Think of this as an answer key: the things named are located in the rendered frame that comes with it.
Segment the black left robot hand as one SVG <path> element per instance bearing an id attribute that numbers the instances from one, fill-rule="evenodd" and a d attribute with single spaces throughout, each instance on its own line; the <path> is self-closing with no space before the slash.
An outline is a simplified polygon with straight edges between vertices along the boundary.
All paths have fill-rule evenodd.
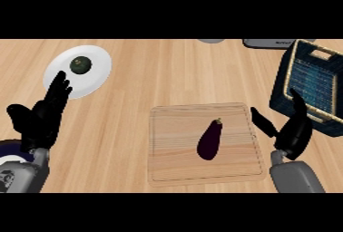
<path id="1" fill-rule="evenodd" d="M 73 91 L 65 72 L 59 71 L 46 93 L 34 107 L 28 109 L 15 103 L 8 106 L 8 115 L 12 120 L 13 129 L 21 134 L 21 151 L 30 152 L 34 149 L 50 149 L 55 144 L 62 114 Z"/>

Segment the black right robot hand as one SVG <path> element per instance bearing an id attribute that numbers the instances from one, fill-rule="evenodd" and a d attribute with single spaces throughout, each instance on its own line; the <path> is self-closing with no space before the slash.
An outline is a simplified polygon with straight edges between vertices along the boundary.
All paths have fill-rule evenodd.
<path id="1" fill-rule="evenodd" d="M 275 149 L 285 152 L 288 160 L 296 160 L 306 150 L 312 136 L 312 120 L 308 117 L 308 106 L 300 94 L 290 89 L 293 94 L 294 114 L 281 130 L 277 130 L 269 119 L 254 107 L 250 108 L 251 122 L 269 138 L 275 137 Z"/>

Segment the dark blue wicker basket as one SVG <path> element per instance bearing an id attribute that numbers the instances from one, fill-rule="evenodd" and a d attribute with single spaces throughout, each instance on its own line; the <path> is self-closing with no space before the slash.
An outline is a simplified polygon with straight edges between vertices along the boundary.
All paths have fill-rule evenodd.
<path id="1" fill-rule="evenodd" d="M 343 53 L 297 39 L 278 66 L 269 108 L 291 117 L 293 95 L 300 94 L 314 129 L 327 136 L 343 136 Z"/>

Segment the purple eggplant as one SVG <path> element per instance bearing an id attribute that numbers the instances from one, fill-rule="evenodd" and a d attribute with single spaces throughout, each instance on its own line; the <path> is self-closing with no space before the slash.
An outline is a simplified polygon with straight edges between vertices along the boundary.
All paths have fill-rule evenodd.
<path id="1" fill-rule="evenodd" d="M 213 160 L 217 155 L 217 151 L 220 147 L 220 136 L 222 136 L 222 119 L 216 119 L 209 124 L 207 130 L 197 144 L 197 153 L 204 160 Z"/>

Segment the wooden cutting board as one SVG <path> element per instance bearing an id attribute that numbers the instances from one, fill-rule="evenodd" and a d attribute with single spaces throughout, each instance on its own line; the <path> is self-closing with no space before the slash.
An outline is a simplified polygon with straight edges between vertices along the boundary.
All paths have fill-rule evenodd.
<path id="1" fill-rule="evenodd" d="M 244 103 L 151 109 L 148 180 L 154 187 L 253 181 L 265 175 Z"/>

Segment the dark blue round object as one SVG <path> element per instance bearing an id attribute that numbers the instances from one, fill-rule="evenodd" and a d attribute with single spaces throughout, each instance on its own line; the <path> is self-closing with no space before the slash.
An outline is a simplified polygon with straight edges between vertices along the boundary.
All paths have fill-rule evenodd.
<path id="1" fill-rule="evenodd" d="M 8 161 L 34 161 L 34 155 L 21 151 L 21 145 L 21 140 L 0 140 L 0 165 Z"/>

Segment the white plate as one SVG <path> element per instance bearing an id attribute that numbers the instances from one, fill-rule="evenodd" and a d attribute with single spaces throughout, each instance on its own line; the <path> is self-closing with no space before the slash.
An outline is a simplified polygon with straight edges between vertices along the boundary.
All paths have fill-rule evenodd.
<path id="1" fill-rule="evenodd" d="M 111 73 L 112 61 L 108 51 L 96 45 L 80 45 L 65 50 L 52 60 L 43 78 L 44 88 L 50 87 L 59 71 L 65 72 L 77 99 L 92 94 L 105 83 Z"/>

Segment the dark green avocado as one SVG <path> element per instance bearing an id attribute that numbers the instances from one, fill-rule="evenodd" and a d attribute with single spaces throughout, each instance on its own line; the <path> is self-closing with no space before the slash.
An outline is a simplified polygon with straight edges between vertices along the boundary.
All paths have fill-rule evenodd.
<path id="1" fill-rule="evenodd" d="M 92 69 L 92 60 L 86 56 L 74 58 L 70 64 L 70 70 L 74 74 L 84 74 Z"/>

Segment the grey flat appliance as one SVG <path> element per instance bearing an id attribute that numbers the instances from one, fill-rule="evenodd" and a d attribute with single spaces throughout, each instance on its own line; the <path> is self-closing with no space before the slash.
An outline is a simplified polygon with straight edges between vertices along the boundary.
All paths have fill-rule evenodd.
<path id="1" fill-rule="evenodd" d="M 244 39 L 243 44 L 253 49 L 287 49 L 294 39 Z"/>

